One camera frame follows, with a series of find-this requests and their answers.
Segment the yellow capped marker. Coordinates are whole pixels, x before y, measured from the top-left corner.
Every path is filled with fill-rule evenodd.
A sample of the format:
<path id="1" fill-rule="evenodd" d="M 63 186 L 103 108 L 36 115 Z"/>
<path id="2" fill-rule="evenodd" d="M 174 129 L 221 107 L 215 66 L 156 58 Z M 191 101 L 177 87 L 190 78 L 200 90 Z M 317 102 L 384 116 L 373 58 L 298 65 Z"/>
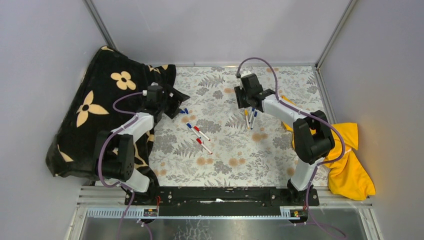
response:
<path id="1" fill-rule="evenodd" d="M 246 128 L 249 130 L 250 129 L 250 121 L 249 121 L 249 112 L 247 109 L 244 110 L 244 115 L 245 115 L 245 121 L 246 121 Z"/>

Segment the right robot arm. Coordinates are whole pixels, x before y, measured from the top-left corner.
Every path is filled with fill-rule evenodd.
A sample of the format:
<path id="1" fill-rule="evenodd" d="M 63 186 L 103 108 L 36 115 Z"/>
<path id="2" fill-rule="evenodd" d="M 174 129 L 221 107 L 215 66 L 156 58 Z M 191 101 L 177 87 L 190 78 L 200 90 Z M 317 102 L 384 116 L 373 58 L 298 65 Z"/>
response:
<path id="1" fill-rule="evenodd" d="M 240 85 L 234 87 L 238 108 L 252 107 L 271 115 L 292 129 L 294 150 L 299 158 L 295 173 L 290 178 L 287 201 L 293 206 L 306 199 L 315 168 L 335 147 L 332 130 L 324 112 L 305 112 L 279 97 L 271 89 L 263 89 L 254 73 L 237 73 Z"/>

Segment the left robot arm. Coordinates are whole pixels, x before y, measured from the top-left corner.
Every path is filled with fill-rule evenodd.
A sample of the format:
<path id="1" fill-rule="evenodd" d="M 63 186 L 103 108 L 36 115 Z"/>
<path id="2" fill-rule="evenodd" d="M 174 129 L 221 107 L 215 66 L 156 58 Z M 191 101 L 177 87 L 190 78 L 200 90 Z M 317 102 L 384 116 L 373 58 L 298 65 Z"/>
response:
<path id="1" fill-rule="evenodd" d="M 121 110 L 117 104 L 127 98 L 138 96 L 142 99 L 138 112 Z M 132 193 L 144 206 L 152 204 L 155 192 L 150 187 L 152 180 L 135 167 L 135 143 L 161 120 L 162 114 L 169 118 L 181 112 L 181 103 L 190 96 L 166 85 L 151 85 L 141 92 L 130 93 L 118 98 L 112 108 L 131 118 L 110 131 L 97 134 L 93 155 L 92 171 L 107 188 L 122 187 Z"/>

